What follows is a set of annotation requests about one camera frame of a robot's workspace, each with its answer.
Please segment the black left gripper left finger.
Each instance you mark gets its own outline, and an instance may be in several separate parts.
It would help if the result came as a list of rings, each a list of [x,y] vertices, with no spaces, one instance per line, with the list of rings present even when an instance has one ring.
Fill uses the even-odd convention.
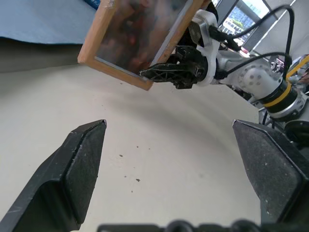
[[[107,122],[79,126],[35,171],[0,222],[2,232],[71,232],[84,223]]]

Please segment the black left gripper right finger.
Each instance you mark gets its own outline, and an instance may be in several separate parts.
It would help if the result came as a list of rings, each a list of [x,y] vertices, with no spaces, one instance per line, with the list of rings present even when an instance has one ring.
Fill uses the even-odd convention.
[[[246,175],[260,201],[267,232],[309,230],[309,160],[279,131],[234,120]]]

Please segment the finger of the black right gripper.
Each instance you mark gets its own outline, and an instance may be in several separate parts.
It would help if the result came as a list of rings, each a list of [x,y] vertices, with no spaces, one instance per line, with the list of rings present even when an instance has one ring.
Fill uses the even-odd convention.
[[[192,69],[188,63],[161,63],[155,64],[146,70],[141,70],[139,75],[156,83],[193,83],[191,71]]]

